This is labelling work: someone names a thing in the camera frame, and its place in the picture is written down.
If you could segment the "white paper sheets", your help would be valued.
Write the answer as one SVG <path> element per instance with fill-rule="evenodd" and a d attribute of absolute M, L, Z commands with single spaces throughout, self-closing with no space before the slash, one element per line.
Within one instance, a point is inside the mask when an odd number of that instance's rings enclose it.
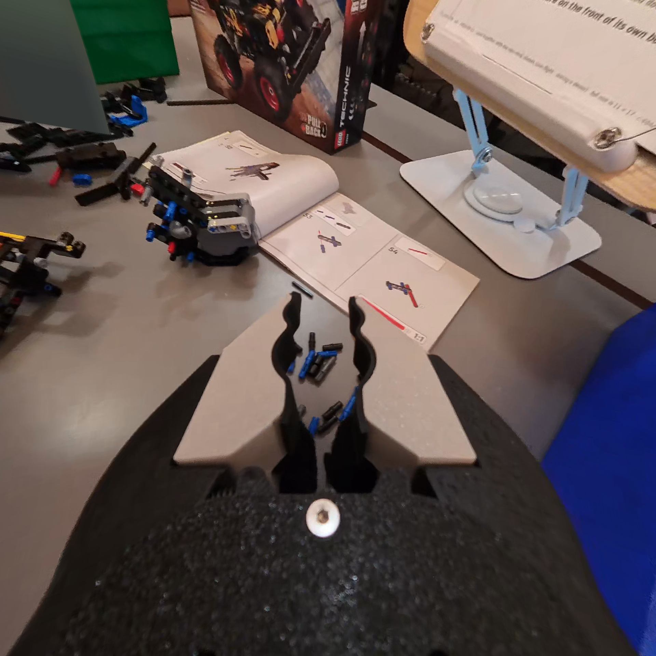
<path fill-rule="evenodd" d="M 655 154 L 654 1 L 439 1 L 435 61 L 606 173 Z"/>

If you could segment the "pile of loose lego pieces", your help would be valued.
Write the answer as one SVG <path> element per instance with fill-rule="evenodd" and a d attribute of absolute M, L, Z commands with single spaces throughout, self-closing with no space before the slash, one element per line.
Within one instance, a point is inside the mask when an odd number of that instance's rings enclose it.
<path fill-rule="evenodd" d="M 127 155 L 116 140 L 132 137 L 134 128 L 148 122 L 145 103 L 164 103 L 167 86 L 164 77 L 139 78 L 137 84 L 124 83 L 119 93 L 106 91 L 100 97 L 109 133 L 103 135 L 74 128 L 45 127 L 36 122 L 1 117 L 11 127 L 11 142 L 1 143 L 1 170 L 30 173 L 33 165 L 55 162 L 49 180 L 57 186 L 70 173 L 75 187 L 85 188 L 76 196 L 82 207 L 119 195 L 128 201 L 139 197 L 148 204 L 151 189 L 137 173 L 155 150 L 152 143 L 143 154 Z"/>

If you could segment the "grey black lego assembly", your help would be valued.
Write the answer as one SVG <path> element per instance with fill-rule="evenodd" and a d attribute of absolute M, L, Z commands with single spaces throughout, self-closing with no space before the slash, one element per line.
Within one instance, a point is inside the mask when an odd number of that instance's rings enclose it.
<path fill-rule="evenodd" d="M 234 267 L 257 248 L 255 209 L 247 194 L 204 195 L 193 187 L 191 169 L 169 173 L 162 155 L 149 158 L 147 168 L 140 203 L 154 200 L 158 220 L 148 225 L 145 239 L 164 244 L 170 261 Z"/>

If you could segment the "green box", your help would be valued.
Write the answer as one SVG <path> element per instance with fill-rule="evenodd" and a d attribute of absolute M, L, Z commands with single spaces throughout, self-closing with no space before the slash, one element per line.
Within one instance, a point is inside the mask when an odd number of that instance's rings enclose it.
<path fill-rule="evenodd" d="M 166 1 L 71 1 L 96 84 L 179 74 Z"/>

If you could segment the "white document stand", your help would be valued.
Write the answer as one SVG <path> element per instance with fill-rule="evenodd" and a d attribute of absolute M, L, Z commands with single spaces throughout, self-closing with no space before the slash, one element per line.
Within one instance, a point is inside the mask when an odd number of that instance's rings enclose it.
<path fill-rule="evenodd" d="M 470 150 L 402 165 L 408 185 L 496 266 L 522 279 L 540 278 L 601 247 L 600 235 L 580 219 L 590 181 L 630 207 L 655 212 L 655 154 L 639 146 L 629 168 L 605 173 L 433 60 L 421 37 L 437 3 L 410 1 L 404 43 L 453 86 Z M 564 163 L 559 203 L 495 160 L 484 109 Z"/>

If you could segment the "heap of small lego pins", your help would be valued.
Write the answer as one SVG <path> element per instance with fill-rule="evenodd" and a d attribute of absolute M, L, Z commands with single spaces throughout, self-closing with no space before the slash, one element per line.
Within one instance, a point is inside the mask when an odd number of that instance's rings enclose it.
<path fill-rule="evenodd" d="M 288 366 L 288 377 L 295 375 L 300 384 L 320 387 L 335 368 L 343 346 L 342 342 L 318 344 L 316 333 L 310 331 L 305 349 L 295 345 L 296 357 Z M 345 423 L 355 412 L 358 393 L 359 385 L 356 385 L 347 401 L 337 400 L 321 413 L 310 416 L 306 422 L 310 436 L 323 438 Z"/>

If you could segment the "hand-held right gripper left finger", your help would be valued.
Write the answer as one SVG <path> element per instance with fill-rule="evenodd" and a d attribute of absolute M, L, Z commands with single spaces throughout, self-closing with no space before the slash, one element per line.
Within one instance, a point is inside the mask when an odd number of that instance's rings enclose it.
<path fill-rule="evenodd" d="M 288 369 L 298 355 L 302 298 L 291 292 L 218 358 L 173 456 L 178 466 L 259 468 L 282 493 L 317 489 L 314 438 Z"/>

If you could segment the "grey board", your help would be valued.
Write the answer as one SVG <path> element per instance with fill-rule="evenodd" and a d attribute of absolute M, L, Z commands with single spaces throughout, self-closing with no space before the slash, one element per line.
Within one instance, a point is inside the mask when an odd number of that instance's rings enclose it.
<path fill-rule="evenodd" d="M 1 115 L 110 132 L 69 1 L 1 2 Z"/>

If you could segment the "blue fabric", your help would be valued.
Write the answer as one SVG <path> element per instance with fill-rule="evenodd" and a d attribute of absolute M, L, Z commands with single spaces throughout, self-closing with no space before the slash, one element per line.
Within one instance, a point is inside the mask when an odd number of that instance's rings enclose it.
<path fill-rule="evenodd" d="M 616 328 L 542 461 L 596 585 L 655 654 L 655 306 Z"/>

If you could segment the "open instruction booklet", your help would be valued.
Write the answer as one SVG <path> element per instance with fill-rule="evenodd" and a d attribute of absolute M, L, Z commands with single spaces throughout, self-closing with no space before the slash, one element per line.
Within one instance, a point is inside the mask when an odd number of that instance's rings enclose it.
<path fill-rule="evenodd" d="M 362 297 L 425 351 L 479 280 L 339 192 L 324 161 L 242 131 L 161 155 L 163 172 L 208 205 L 250 202 L 260 248 L 332 305 Z"/>

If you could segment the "lego set cardboard box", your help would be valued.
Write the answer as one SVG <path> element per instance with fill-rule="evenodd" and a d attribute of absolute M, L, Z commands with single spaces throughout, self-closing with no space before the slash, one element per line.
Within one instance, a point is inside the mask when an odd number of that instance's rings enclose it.
<path fill-rule="evenodd" d="M 388 1 L 190 1 L 207 86 L 333 154 L 360 141 Z"/>

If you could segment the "black yellow lego assembly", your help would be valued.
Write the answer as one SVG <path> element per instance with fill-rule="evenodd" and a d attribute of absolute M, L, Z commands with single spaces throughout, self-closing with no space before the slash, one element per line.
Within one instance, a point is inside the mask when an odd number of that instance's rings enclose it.
<path fill-rule="evenodd" d="M 55 240 L 1 232 L 1 338 L 26 297 L 62 295 L 62 289 L 49 280 L 49 256 L 79 259 L 85 251 L 86 244 L 69 232 Z"/>

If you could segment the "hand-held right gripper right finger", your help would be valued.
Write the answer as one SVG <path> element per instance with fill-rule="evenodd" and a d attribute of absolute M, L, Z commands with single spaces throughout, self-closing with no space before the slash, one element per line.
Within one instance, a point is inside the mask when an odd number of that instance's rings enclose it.
<path fill-rule="evenodd" d="M 363 297 L 348 302 L 358 374 L 351 409 L 324 455 L 340 493 L 373 491 L 388 470 L 471 466 L 477 455 L 428 354 Z"/>

